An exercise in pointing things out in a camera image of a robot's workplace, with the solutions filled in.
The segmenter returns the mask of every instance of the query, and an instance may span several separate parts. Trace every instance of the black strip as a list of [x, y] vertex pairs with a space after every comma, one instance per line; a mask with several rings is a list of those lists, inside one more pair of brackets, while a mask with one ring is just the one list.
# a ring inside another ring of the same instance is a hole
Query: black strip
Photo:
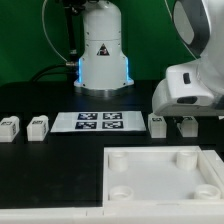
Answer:
[[183, 78], [184, 78], [184, 83], [186, 85], [191, 84], [191, 79], [190, 79], [190, 74], [189, 73], [184, 73]]
[[174, 8], [177, 2], [182, 4], [194, 31], [194, 39], [191, 44], [187, 44], [182, 38], [181, 39], [194, 54], [200, 55], [210, 38], [208, 18], [202, 0], [176, 0]]

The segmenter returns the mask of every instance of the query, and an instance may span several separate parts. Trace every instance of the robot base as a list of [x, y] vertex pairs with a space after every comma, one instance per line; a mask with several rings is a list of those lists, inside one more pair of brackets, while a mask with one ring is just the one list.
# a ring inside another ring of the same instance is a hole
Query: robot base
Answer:
[[106, 89], [106, 90], [96, 90], [96, 89], [88, 89], [86, 87], [80, 86], [78, 82], [75, 82], [74, 91], [76, 93], [80, 93], [83, 95], [93, 96], [93, 97], [102, 97], [109, 98], [115, 97], [119, 95], [123, 95], [125, 93], [130, 93], [134, 89], [134, 81], [130, 80], [128, 85], [118, 89]]

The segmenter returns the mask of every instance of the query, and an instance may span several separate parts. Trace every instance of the white cylindrical device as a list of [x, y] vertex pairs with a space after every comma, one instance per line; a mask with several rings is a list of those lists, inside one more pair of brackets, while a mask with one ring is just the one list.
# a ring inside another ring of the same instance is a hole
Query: white cylindrical device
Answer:
[[86, 3], [83, 13], [85, 53], [79, 60], [76, 90], [90, 95], [116, 95], [133, 84], [122, 52], [121, 13], [109, 1]]

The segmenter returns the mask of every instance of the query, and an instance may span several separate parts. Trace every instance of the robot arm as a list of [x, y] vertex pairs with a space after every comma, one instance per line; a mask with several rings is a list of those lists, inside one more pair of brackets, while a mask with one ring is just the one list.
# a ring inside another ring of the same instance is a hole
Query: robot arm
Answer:
[[176, 0], [173, 22], [183, 42], [200, 55], [169, 67], [152, 100], [165, 116], [224, 114], [224, 3], [220, 0]]

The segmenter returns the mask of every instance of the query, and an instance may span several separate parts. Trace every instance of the black label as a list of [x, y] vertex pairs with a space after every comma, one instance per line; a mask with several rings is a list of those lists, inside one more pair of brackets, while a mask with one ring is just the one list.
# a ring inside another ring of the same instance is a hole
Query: black label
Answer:
[[98, 56], [110, 56], [105, 44], [103, 44], [97, 53]]

